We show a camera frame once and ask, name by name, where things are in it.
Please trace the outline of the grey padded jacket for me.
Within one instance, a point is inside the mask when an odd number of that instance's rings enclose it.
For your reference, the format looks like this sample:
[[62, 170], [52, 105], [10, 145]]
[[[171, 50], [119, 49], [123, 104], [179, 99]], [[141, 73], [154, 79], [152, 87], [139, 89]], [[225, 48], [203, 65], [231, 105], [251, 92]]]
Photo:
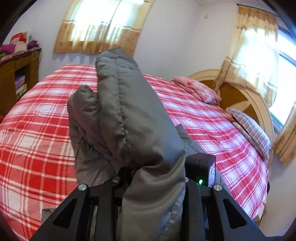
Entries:
[[77, 179], [102, 185], [122, 167], [132, 182], [118, 208], [116, 240], [185, 240], [185, 160], [199, 153], [175, 126], [137, 63], [119, 48], [95, 62], [97, 91], [83, 85], [67, 103]]

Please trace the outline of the pile of clothes on cabinet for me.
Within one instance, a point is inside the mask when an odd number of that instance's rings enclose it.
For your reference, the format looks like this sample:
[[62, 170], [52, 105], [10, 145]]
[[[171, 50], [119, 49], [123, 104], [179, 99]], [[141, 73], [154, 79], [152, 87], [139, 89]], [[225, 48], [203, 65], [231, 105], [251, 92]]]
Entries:
[[37, 40], [28, 32], [21, 32], [11, 37], [9, 44], [1, 45], [1, 62], [28, 51], [41, 50]]

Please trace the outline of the red plaid bed sheet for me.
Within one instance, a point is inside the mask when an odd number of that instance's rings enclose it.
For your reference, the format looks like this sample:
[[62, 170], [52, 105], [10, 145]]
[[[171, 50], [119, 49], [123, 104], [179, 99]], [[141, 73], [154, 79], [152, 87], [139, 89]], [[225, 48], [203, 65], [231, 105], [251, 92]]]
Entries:
[[[199, 101], [175, 82], [145, 76], [175, 125], [208, 154], [232, 197], [255, 218], [267, 196], [268, 164], [223, 109]], [[20, 240], [41, 225], [76, 187], [67, 101], [81, 85], [97, 89], [94, 66], [66, 65], [28, 91], [1, 123], [1, 212]]]

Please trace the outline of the striped pillow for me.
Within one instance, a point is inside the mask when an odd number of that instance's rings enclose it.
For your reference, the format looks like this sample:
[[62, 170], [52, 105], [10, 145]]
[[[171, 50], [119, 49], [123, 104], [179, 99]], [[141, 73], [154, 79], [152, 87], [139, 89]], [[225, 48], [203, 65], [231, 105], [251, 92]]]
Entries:
[[260, 125], [250, 116], [235, 108], [227, 108], [227, 113], [231, 114], [232, 123], [257, 150], [264, 161], [269, 158], [271, 150], [270, 139]]

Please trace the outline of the wooden headboard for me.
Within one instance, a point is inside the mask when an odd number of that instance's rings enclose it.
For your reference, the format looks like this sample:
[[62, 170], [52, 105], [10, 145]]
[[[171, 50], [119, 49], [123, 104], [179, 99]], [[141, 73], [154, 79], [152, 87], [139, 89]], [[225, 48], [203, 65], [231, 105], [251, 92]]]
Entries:
[[273, 158], [274, 128], [270, 111], [260, 94], [243, 88], [236, 84], [223, 83], [217, 95], [222, 99], [220, 108], [235, 108], [253, 118], [264, 130], [270, 139], [271, 150], [267, 162], [270, 164]]

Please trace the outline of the pink floral pillow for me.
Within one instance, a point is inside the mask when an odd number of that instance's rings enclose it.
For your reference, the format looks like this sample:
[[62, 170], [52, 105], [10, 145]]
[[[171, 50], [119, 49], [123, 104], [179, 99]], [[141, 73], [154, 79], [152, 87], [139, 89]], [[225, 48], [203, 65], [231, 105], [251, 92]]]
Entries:
[[174, 77], [173, 81], [186, 92], [206, 104], [218, 106], [222, 101], [214, 90], [197, 80], [188, 77]]

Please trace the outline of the brown wooden cabinet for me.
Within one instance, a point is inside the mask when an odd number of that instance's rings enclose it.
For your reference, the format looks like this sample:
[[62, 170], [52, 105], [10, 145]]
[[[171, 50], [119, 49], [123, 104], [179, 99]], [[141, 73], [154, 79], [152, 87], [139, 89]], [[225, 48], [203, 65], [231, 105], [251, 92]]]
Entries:
[[35, 48], [1, 62], [1, 115], [6, 116], [22, 97], [39, 81], [39, 62], [42, 49]]

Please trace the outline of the beige lace curtain near headboard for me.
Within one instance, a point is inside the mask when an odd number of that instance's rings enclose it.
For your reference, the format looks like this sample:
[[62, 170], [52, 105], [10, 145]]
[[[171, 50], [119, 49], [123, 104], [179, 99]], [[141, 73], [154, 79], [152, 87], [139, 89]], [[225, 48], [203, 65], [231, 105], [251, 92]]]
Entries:
[[276, 16], [250, 6], [238, 6], [230, 53], [214, 82], [260, 94], [270, 108], [276, 105], [285, 117], [273, 150], [284, 166], [295, 160], [295, 75], [280, 79], [280, 40]]

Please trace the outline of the beige curtain far window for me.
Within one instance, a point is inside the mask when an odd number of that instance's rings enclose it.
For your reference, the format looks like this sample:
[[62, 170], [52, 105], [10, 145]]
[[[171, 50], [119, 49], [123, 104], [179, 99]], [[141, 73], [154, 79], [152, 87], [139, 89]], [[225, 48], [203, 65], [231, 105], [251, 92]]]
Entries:
[[119, 47], [133, 56], [152, 1], [72, 1], [55, 53], [99, 54]]

